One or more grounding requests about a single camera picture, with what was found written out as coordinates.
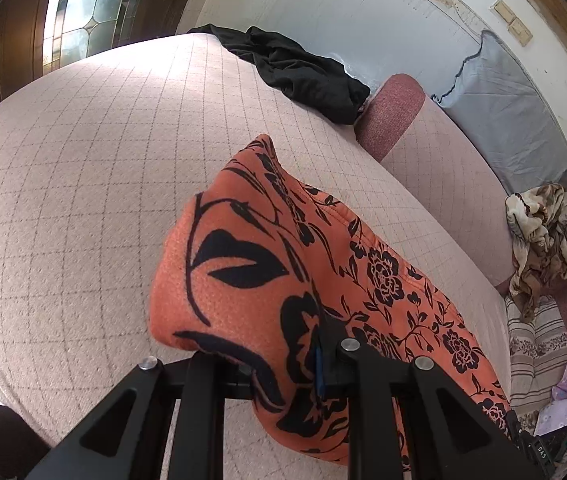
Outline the grey bed sheet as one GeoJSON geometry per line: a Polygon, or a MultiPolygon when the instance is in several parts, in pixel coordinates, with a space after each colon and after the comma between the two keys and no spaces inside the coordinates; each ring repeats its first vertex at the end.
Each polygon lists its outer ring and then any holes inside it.
{"type": "Polygon", "coordinates": [[[490,30],[451,88],[433,101],[466,134],[509,194],[545,184],[567,190],[567,140],[532,79],[490,30]]]}

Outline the brown beige floral blanket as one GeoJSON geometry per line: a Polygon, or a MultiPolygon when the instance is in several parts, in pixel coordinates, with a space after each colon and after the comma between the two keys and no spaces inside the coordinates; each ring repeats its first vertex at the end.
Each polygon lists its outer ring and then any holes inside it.
{"type": "Polygon", "coordinates": [[[531,322],[541,293],[567,280],[567,192],[545,184],[509,195],[505,207],[515,265],[509,295],[521,320],[531,322]]]}

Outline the pink quilted bed cover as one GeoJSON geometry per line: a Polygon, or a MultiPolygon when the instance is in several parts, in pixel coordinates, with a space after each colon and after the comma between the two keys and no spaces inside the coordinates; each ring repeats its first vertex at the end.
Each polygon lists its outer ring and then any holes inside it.
{"type": "MultiPolygon", "coordinates": [[[[97,55],[0,103],[0,460],[29,479],[150,356],[244,365],[162,344],[149,308],[186,206],[258,136],[270,137],[288,174],[351,209],[451,299],[508,401],[507,335],[499,352],[445,292],[464,282],[461,255],[361,147],[358,119],[337,126],[292,102],[209,34],[97,55]]],[[[252,399],[225,401],[223,478],[301,479],[320,462],[349,470],[349,455],[320,460],[276,441],[256,416],[251,368],[250,378],[252,399]]]]}

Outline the black crumpled garment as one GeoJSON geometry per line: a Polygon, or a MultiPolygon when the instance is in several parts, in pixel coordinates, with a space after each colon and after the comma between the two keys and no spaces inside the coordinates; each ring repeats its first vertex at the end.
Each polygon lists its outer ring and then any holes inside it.
{"type": "Polygon", "coordinates": [[[206,24],[191,30],[216,38],[230,53],[256,66],[267,86],[311,107],[337,125],[353,125],[370,96],[370,88],[346,73],[333,58],[306,51],[279,32],[252,26],[245,32],[206,24]]]}

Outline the orange black floral garment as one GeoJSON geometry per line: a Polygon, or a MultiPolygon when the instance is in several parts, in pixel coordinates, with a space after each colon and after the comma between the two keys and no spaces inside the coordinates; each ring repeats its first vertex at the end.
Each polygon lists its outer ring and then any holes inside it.
{"type": "Polygon", "coordinates": [[[428,356],[505,426],[506,393],[451,299],[351,209],[288,174],[258,136],[166,239],[150,332],[248,365],[264,429],[293,451],[345,463],[347,404],[315,386],[322,318],[388,359],[428,356]]]}

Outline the striped floral pillow front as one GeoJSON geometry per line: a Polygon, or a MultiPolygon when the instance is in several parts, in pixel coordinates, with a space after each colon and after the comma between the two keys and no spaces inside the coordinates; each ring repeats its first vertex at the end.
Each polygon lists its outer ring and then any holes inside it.
{"type": "Polygon", "coordinates": [[[510,296],[505,299],[510,352],[510,406],[524,429],[533,431],[539,412],[567,365],[567,329],[552,296],[542,296],[533,321],[523,322],[510,296]]]}

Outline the stained glass window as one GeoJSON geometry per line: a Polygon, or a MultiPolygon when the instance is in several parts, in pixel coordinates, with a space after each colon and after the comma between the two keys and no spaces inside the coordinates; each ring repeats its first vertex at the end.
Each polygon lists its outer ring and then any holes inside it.
{"type": "Polygon", "coordinates": [[[48,0],[43,73],[129,44],[140,0],[48,0]]]}

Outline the pink headboard cushion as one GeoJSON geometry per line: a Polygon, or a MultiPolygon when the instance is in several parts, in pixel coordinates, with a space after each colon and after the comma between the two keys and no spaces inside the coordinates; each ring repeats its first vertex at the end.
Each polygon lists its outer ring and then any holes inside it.
{"type": "MultiPolygon", "coordinates": [[[[391,76],[355,125],[356,139],[428,211],[461,260],[461,285],[448,283],[463,313],[505,350],[505,297],[515,273],[506,220],[508,194],[467,137],[412,76],[391,76]]],[[[541,293],[558,301],[567,326],[567,280],[541,293]]]]}

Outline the beige wall switch plate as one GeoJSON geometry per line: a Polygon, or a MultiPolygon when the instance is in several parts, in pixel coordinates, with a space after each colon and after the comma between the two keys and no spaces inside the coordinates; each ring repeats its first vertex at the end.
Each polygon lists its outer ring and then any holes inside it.
{"type": "Polygon", "coordinates": [[[492,5],[492,10],[507,25],[509,34],[514,36],[522,47],[526,47],[531,42],[533,39],[532,32],[504,0],[496,0],[492,5]]]}

